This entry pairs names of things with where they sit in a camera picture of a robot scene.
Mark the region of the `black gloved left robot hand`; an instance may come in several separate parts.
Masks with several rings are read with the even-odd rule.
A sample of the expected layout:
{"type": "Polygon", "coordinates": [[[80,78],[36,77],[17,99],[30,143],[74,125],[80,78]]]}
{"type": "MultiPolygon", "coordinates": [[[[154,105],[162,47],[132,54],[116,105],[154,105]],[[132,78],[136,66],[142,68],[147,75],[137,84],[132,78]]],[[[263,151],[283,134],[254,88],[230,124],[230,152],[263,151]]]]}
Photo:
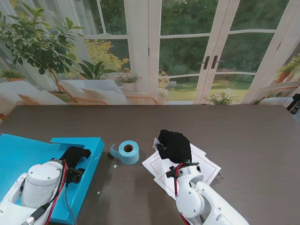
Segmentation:
{"type": "Polygon", "coordinates": [[[65,160],[68,167],[75,168],[81,158],[89,158],[90,155],[89,149],[71,146],[60,157],[60,160],[65,160]]]}

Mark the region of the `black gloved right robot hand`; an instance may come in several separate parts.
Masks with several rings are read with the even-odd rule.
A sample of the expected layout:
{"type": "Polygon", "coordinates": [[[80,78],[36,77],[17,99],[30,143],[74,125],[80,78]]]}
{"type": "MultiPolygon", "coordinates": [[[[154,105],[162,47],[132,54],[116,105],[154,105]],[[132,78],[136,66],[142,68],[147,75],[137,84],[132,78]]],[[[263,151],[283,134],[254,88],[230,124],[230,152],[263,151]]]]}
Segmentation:
{"type": "Polygon", "coordinates": [[[162,129],[156,147],[161,159],[175,164],[192,161],[190,141],[182,133],[162,129]]]}

